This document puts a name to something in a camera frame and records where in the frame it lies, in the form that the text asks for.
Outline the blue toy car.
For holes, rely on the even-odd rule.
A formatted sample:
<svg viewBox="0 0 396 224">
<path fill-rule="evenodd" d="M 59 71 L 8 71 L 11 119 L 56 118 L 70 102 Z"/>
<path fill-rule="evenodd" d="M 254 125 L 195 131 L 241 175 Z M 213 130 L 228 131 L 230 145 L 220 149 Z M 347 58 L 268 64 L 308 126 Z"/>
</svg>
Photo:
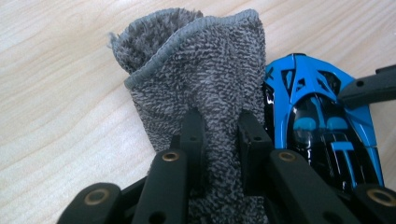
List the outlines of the blue toy car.
<svg viewBox="0 0 396 224">
<path fill-rule="evenodd" d="M 384 184 L 369 107 L 349 109 L 337 99 L 352 81 L 330 63 L 292 53 L 266 66 L 262 84 L 264 129 L 275 148 L 299 153 L 344 193 Z"/>
</svg>

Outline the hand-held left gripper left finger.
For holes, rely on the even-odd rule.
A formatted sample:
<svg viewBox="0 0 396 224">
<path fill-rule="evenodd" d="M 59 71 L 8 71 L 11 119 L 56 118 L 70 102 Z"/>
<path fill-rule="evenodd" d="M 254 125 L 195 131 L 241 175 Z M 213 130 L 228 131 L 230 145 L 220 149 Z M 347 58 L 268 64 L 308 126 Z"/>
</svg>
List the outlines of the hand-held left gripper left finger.
<svg viewBox="0 0 396 224">
<path fill-rule="evenodd" d="M 188 161 L 189 188 L 195 193 L 204 190 L 205 123 L 197 108 L 185 113 L 179 134 L 174 134 L 171 148 L 182 150 Z"/>
</svg>

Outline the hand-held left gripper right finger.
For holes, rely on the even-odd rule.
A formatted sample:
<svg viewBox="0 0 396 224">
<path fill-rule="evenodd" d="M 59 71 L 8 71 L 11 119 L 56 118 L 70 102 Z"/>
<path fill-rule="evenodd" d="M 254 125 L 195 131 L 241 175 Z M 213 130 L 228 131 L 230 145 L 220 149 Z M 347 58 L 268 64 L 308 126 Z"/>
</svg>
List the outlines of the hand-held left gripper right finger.
<svg viewBox="0 0 396 224">
<path fill-rule="evenodd" d="M 262 196 L 266 183 L 264 164 L 273 144 L 254 114 L 247 110 L 238 120 L 238 145 L 243 190 L 249 196 Z"/>
</svg>

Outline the grey fluffy towel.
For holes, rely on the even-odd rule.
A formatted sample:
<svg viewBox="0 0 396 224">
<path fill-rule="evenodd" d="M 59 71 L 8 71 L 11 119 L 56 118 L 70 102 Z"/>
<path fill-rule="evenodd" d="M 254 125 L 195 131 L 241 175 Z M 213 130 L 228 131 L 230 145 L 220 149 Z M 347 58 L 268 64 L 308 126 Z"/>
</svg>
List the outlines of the grey fluffy towel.
<svg viewBox="0 0 396 224">
<path fill-rule="evenodd" d="M 169 148 L 197 108 L 205 122 L 205 189 L 190 224 L 267 224 L 261 197 L 244 194 L 236 149 L 242 111 L 264 115 L 264 30 L 253 9 L 219 18 L 169 8 L 132 22 L 110 44 L 154 150 Z"/>
</svg>

